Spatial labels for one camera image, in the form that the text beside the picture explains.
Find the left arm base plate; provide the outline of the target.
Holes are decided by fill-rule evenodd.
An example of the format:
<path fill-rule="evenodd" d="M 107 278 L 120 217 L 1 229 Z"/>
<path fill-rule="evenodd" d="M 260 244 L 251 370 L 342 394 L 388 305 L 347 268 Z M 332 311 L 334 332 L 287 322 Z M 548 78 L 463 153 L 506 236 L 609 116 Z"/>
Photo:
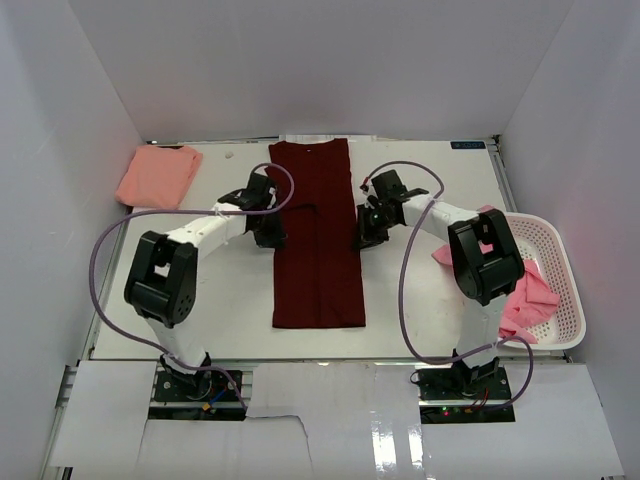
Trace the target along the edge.
<path fill-rule="evenodd" d="M 194 382 L 179 379 L 164 368 L 159 367 L 153 388 L 152 400 L 160 403 L 202 402 L 214 405 L 224 402 L 237 402 L 237 394 L 242 390 L 243 372 L 228 370 L 235 386 L 221 372 L 204 373 Z"/>

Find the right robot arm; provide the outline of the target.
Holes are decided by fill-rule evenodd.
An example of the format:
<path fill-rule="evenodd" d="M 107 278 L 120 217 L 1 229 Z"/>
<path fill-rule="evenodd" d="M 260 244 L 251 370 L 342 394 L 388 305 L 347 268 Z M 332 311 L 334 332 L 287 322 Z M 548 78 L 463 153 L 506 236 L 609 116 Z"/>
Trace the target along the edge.
<path fill-rule="evenodd" d="M 462 209 L 423 188 L 408 189 L 394 170 L 378 167 L 363 180 L 366 201 L 357 207 L 355 248 L 372 248 L 389 240 L 396 226 L 412 229 L 401 263 L 398 308 L 401 333 L 409 351 L 428 364 L 411 345 L 404 315 L 404 284 L 410 250 L 417 233 L 429 233 L 447 243 L 456 285 L 464 295 L 464 314 L 458 343 L 449 362 L 453 390 L 472 399 L 484 391 L 499 366 L 495 352 L 508 296 L 524 276 L 524 262 L 505 214 Z"/>

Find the dark red t shirt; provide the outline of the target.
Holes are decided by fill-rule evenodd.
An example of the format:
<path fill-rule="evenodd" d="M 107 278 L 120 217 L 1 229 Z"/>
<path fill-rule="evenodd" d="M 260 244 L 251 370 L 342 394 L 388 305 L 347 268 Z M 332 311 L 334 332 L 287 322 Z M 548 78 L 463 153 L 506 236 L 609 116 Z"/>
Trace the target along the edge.
<path fill-rule="evenodd" d="M 288 195 L 280 211 L 285 246 L 274 253 L 274 310 L 278 329 L 363 328 L 366 314 L 360 254 L 354 249 L 356 207 L 348 141 L 269 147 L 267 170 Z"/>

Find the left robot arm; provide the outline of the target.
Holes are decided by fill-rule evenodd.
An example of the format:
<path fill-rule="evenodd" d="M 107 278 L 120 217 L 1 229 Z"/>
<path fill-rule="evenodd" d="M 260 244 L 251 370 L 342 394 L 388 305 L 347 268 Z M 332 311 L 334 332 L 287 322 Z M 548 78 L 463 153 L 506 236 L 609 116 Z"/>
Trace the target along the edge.
<path fill-rule="evenodd" d="M 212 378 L 204 369 L 211 364 L 208 353 L 186 327 L 196 302 L 199 262 L 248 232 L 260 248 L 284 247 L 276 191 L 272 179 L 253 172 L 244 188 L 220 197 L 205 214 L 166 233 L 147 231 L 139 239 L 124 299 L 154 331 L 164 365 L 178 372 L 177 387 L 188 398 L 205 396 Z"/>

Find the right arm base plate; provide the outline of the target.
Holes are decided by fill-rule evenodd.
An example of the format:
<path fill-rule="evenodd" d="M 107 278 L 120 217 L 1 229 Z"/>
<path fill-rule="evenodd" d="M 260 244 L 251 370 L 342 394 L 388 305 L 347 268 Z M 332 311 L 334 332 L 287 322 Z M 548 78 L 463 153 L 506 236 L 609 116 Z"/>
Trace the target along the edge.
<path fill-rule="evenodd" d="M 415 370 L 409 381 L 419 389 L 422 401 L 463 401 L 469 404 L 487 401 L 507 401 L 511 388 L 506 371 L 500 367 L 490 377 L 467 384 L 453 368 L 422 368 Z"/>

